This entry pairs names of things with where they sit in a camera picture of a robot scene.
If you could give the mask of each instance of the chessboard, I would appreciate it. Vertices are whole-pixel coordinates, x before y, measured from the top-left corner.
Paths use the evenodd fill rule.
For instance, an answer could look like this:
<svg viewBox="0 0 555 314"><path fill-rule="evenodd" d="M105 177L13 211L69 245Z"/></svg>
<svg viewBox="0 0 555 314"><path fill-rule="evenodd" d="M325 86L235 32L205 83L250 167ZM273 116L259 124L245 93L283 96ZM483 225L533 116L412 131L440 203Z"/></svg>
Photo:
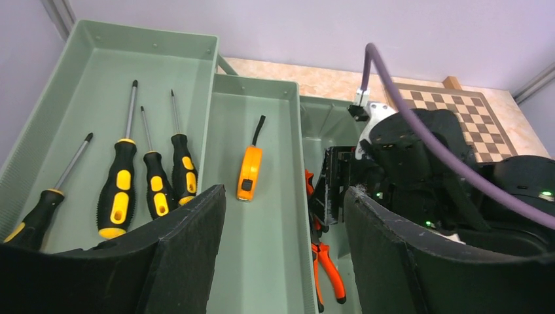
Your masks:
<svg viewBox="0 0 555 314"><path fill-rule="evenodd" d="M428 110L449 109L459 118L463 135L479 162L498 162L515 156L507 137L482 93L411 84L395 84L407 105Z"/></svg>

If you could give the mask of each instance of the plastic tray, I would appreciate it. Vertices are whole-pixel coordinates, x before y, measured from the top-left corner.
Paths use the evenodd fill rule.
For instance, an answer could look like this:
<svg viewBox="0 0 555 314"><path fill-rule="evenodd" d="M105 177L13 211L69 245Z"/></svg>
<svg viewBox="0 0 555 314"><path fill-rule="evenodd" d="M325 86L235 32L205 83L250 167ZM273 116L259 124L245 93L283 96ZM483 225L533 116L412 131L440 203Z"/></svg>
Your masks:
<svg viewBox="0 0 555 314"><path fill-rule="evenodd" d="M96 204L115 155L113 145L125 133L134 79L139 81L132 127L137 143L137 207L130 229L151 221L142 161L148 146L139 107L146 109L154 149L163 155L166 171L171 173L173 88L181 131L188 135L197 167L205 167L202 149L217 48L214 36L80 21L3 166L0 237L12 232L36 204L40 191L54 186L86 134L94 132L90 146L62 186L66 198L43 251L89 249L103 241L96 228Z"/></svg>
<svg viewBox="0 0 555 314"><path fill-rule="evenodd" d="M306 169L314 173L314 184L320 175L324 150L331 146L355 146L366 125L365 122L354 121L347 112L349 105L349 101L300 97L304 163ZM344 224L330 226L321 241L330 246L330 257L343 278L347 296L345 304L336 302L331 282L320 266L319 283L324 313L362 313Z"/></svg>
<svg viewBox="0 0 555 314"><path fill-rule="evenodd" d="M236 199L245 149L266 122L252 202ZM226 218L208 313L316 313L294 82L216 75L203 188L226 186Z"/></svg>

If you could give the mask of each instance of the black and yellow handle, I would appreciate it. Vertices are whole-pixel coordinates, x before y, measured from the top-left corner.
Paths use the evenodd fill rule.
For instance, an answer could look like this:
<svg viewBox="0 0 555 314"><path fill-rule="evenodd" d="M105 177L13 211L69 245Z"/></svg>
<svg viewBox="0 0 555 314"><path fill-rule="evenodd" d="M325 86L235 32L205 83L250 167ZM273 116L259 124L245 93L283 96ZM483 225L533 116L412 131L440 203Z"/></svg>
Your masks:
<svg viewBox="0 0 555 314"><path fill-rule="evenodd" d="M133 157L137 147L131 139L121 139L114 147L116 157L100 192L96 211L98 234L105 239L125 234L135 212Z"/></svg>
<svg viewBox="0 0 555 314"><path fill-rule="evenodd" d="M58 190L42 191L38 204L23 218L12 234L8 235L4 243L34 251L40 250L52 216L63 199L63 194Z"/></svg>
<svg viewBox="0 0 555 314"><path fill-rule="evenodd" d="M173 191L179 205L184 205L196 195L198 172L187 148L187 136L175 134L171 137L171 143L173 144L173 171L171 172Z"/></svg>
<svg viewBox="0 0 555 314"><path fill-rule="evenodd" d="M143 160L147 165L147 205L152 219L156 219L176 209L177 201L162 167L162 155L148 152Z"/></svg>

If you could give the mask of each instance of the pliers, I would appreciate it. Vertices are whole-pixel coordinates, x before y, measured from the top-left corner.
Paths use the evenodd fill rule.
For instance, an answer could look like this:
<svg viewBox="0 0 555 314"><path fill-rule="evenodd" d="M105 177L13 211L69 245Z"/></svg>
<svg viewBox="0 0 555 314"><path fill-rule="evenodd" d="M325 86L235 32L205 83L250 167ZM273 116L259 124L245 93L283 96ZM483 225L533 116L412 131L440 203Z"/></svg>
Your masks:
<svg viewBox="0 0 555 314"><path fill-rule="evenodd" d="M314 278L316 280L316 294L318 297L318 312L324 312L324 301L322 300L322 295L320 293L320 284L318 279L318 262L322 264L322 267L326 271L331 285L333 286L333 291L335 292L335 298L339 304L345 303L347 297L345 295L345 286L343 285L343 279L337 268L331 261L329 257L329 246L320 242L318 237L318 231L316 230L314 219L312 215L308 214L308 219L310 223L310 239L312 241L312 263L314 266Z"/></svg>
<svg viewBox="0 0 555 314"><path fill-rule="evenodd" d="M314 173L309 172L308 169L304 170L304 180L306 185L306 197L310 199L312 193L314 193L314 185L312 185L312 178L314 177ZM329 226L322 226L317 219L314 219L314 226L316 227L316 231L318 231L318 236L322 236L322 232L328 232Z"/></svg>

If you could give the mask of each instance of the orange tape measure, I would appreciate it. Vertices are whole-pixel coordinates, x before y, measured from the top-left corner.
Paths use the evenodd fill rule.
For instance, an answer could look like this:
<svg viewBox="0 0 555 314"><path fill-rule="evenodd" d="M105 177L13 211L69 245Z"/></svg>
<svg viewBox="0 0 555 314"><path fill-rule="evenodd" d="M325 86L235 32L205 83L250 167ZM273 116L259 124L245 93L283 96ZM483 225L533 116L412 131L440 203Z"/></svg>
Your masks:
<svg viewBox="0 0 555 314"><path fill-rule="evenodd" d="M259 124L253 137L253 144L247 147L241 172L239 174L239 183L237 186L237 199L240 201L252 201L257 187L259 177L260 163L262 162L262 149L256 147L260 129L266 120L265 116L260 116Z"/></svg>

